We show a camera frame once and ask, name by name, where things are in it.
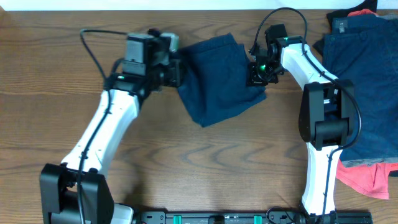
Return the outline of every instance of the wood grain surface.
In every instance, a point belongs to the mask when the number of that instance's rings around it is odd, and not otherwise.
[[[42,223],[40,171],[45,163],[59,164],[97,108],[102,79],[80,43],[81,28],[158,27],[177,33],[182,46],[230,32],[248,49],[268,12],[1,14],[0,223]],[[329,30],[327,11],[303,13],[313,44]],[[274,14],[264,27],[279,22],[289,34],[303,34],[292,12]],[[87,35],[87,41],[106,71],[124,55],[119,37]],[[302,91],[286,74],[266,92],[265,101],[205,129],[191,120],[174,89],[153,93],[112,162],[108,184],[115,201],[170,211],[297,208],[307,174],[297,124]],[[336,181],[336,207],[370,210],[375,223],[397,223],[398,178],[389,179],[389,192],[390,200],[378,200]]]

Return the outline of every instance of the black cloth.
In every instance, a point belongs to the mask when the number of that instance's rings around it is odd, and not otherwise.
[[[231,34],[180,49],[188,74],[178,88],[192,120],[206,127],[237,116],[266,98],[265,87],[247,87],[249,59]]]
[[[333,23],[332,33],[325,36],[323,66],[354,83],[363,124],[359,141],[343,150],[340,159],[345,167],[397,163],[398,20],[365,14]],[[349,142],[357,131],[356,126]]]
[[[352,7],[351,9],[340,9],[340,10],[336,10],[336,11],[326,14],[326,18],[328,18],[330,28],[333,27],[334,19],[347,17],[348,14],[350,14],[351,12],[360,11],[362,9],[369,9],[372,12],[376,12],[377,11],[377,0],[365,0],[361,4],[359,4],[355,7]],[[321,40],[316,41],[315,44],[312,45],[312,47],[320,55],[323,56],[323,48],[325,47],[325,38],[322,38]]]
[[[389,174],[390,177],[398,177],[398,170],[391,171]]]

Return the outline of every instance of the fabric pile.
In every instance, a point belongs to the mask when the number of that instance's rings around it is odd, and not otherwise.
[[[178,52],[188,68],[178,93],[192,120],[202,127],[237,116],[266,99],[265,87],[246,86],[250,61],[232,34]]]
[[[362,112],[362,134],[341,153],[336,177],[361,194],[388,199],[388,176],[398,170],[398,19],[378,16],[376,8],[376,0],[366,0],[327,14],[331,34],[313,47],[329,72],[354,83]]]

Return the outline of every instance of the black motor joint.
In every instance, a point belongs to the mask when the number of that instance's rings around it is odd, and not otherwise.
[[[175,56],[173,34],[151,29],[147,34],[128,34],[122,72],[113,72],[108,78],[109,89],[128,91],[145,99],[162,86],[179,87],[185,67]]]

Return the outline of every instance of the black cable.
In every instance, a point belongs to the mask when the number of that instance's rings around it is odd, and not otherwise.
[[[109,31],[109,30],[90,30],[90,29],[82,29],[80,30],[80,40],[83,44],[83,46],[85,47],[85,49],[87,50],[87,52],[89,53],[89,55],[91,56],[91,58],[94,60],[94,63],[96,64],[96,66],[98,67],[99,72],[101,73],[101,76],[103,77],[104,82],[106,81],[106,76],[104,73],[104,70],[102,69],[102,66],[100,65],[100,63],[97,61],[96,57],[94,56],[94,54],[92,53],[92,51],[90,50],[90,48],[87,46],[85,39],[84,39],[84,33],[85,32],[100,32],[100,33],[107,33],[107,34],[119,34],[119,35],[127,35],[127,33],[125,32],[117,32],[117,31]],[[116,69],[118,68],[119,64],[121,63],[122,59],[118,59],[117,61],[115,61],[113,67],[112,67],[112,71],[111,74],[113,72],[116,71]],[[93,134],[91,135],[91,137],[89,138],[87,145],[85,147],[85,149],[81,152],[81,157],[80,157],[80,163],[79,163],[79,170],[78,170],[78,175],[77,175],[77,180],[76,180],[76,184],[77,184],[77,200],[78,200],[78,206],[79,206],[79,213],[80,213],[80,221],[82,224],[85,224],[85,213],[84,213],[84,208],[83,208],[83,195],[82,195],[82,188],[81,188],[81,175],[83,172],[83,166],[84,166],[84,162],[85,159],[87,158],[87,152],[90,149],[90,145],[94,140],[94,137],[96,136],[98,130],[100,129],[101,125],[104,123],[104,120],[106,119],[107,115],[109,114],[110,110],[111,110],[111,92],[110,90],[106,90],[108,92],[108,106],[105,109],[104,115],[101,118],[101,120],[99,121],[97,127],[95,128]]]
[[[251,49],[250,49],[250,53],[253,53],[253,52],[254,52],[254,49],[256,48],[257,38],[258,38],[258,36],[259,36],[259,33],[260,33],[260,30],[261,30],[262,25],[265,23],[265,21],[268,19],[268,17],[270,17],[273,13],[275,13],[275,12],[277,12],[277,11],[280,11],[280,10],[290,10],[290,11],[294,11],[294,12],[298,13],[298,14],[301,16],[301,18],[304,20],[304,25],[305,25],[305,31],[304,31],[304,40],[305,40],[305,38],[307,37],[307,20],[305,19],[304,15],[303,15],[300,11],[298,11],[298,10],[296,10],[296,9],[294,9],[294,8],[291,8],[291,7],[282,7],[282,8],[278,8],[278,9],[273,10],[272,12],[270,12],[270,13],[268,14],[268,16],[266,16],[266,17],[262,20],[262,22],[261,22],[261,24],[260,24],[260,26],[259,26],[259,28],[258,28],[258,30],[257,30],[256,38],[254,38],[254,43],[253,43],[253,46],[252,46]]]
[[[258,30],[257,30],[256,38],[254,39],[254,43],[253,43],[253,46],[252,46],[250,52],[251,52],[251,53],[254,52],[254,49],[255,49],[256,44],[257,44],[257,38],[258,38],[258,35],[259,35],[259,33],[260,33],[260,29],[261,29],[262,25],[265,23],[265,21],[268,19],[268,17],[269,17],[270,15],[272,15],[273,13],[275,13],[275,12],[277,12],[277,11],[280,11],[280,10],[284,10],[284,9],[285,9],[285,10],[290,10],[290,11],[297,12],[297,14],[299,14],[299,15],[301,16],[301,18],[303,19],[303,21],[304,21],[305,30],[304,30],[304,38],[303,38],[303,40],[302,40],[302,52],[303,52],[304,57],[307,59],[307,61],[310,63],[310,65],[311,65],[323,78],[326,78],[328,81],[330,81],[332,84],[334,84],[334,86],[336,86],[337,88],[341,89],[341,90],[348,96],[349,100],[352,102],[352,104],[353,104],[353,106],[354,106],[354,108],[355,108],[355,111],[356,111],[356,114],[357,114],[357,117],[358,117],[358,132],[356,133],[355,138],[354,138],[350,143],[348,143],[348,144],[346,144],[346,145],[344,145],[344,146],[339,146],[339,148],[332,150],[332,151],[330,152],[330,155],[328,156],[328,158],[329,158],[329,160],[328,160],[328,171],[327,171],[327,175],[326,175],[326,187],[325,187],[325,193],[324,193],[325,198],[323,199],[323,211],[322,211],[322,222],[323,222],[324,216],[325,216],[325,212],[326,212],[326,198],[327,198],[328,189],[329,189],[330,169],[331,169],[331,162],[332,162],[332,160],[333,160],[333,155],[334,155],[334,153],[336,153],[336,152],[338,152],[338,151],[340,151],[340,150],[347,149],[347,148],[353,146],[355,143],[358,142],[358,140],[359,140],[359,135],[361,134],[361,130],[362,130],[361,110],[359,109],[358,103],[356,102],[354,96],[353,96],[345,87],[341,86],[341,85],[340,85],[338,82],[336,82],[334,79],[332,79],[332,78],[330,78],[329,76],[325,75],[325,71],[321,71],[321,70],[311,61],[310,57],[307,55],[307,51],[305,51],[305,44],[306,44],[306,38],[307,38],[307,27],[308,27],[308,25],[307,25],[307,20],[305,19],[304,15],[303,15],[301,12],[299,12],[298,10],[293,9],[293,8],[290,8],[290,7],[282,7],[282,8],[275,9],[275,10],[273,10],[272,12],[270,12],[270,13],[264,18],[264,20],[261,22],[261,24],[260,24],[260,26],[259,26],[259,28],[258,28]]]

